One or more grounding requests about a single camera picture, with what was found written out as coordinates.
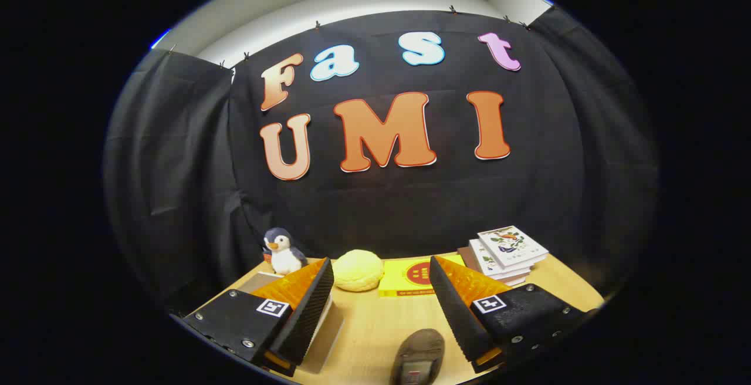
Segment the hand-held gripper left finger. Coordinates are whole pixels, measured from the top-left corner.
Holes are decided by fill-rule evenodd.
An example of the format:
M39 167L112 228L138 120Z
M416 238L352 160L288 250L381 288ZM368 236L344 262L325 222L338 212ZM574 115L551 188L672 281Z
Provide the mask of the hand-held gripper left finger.
M183 322L245 363L293 376L312 344L333 284L330 259L320 259L252 292L228 289Z

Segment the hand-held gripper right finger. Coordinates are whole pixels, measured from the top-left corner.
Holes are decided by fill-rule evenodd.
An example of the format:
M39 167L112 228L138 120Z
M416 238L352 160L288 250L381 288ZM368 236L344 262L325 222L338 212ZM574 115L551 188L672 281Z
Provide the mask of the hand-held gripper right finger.
M475 373L526 363L587 320L541 286L512 288L441 256L430 258L429 280Z

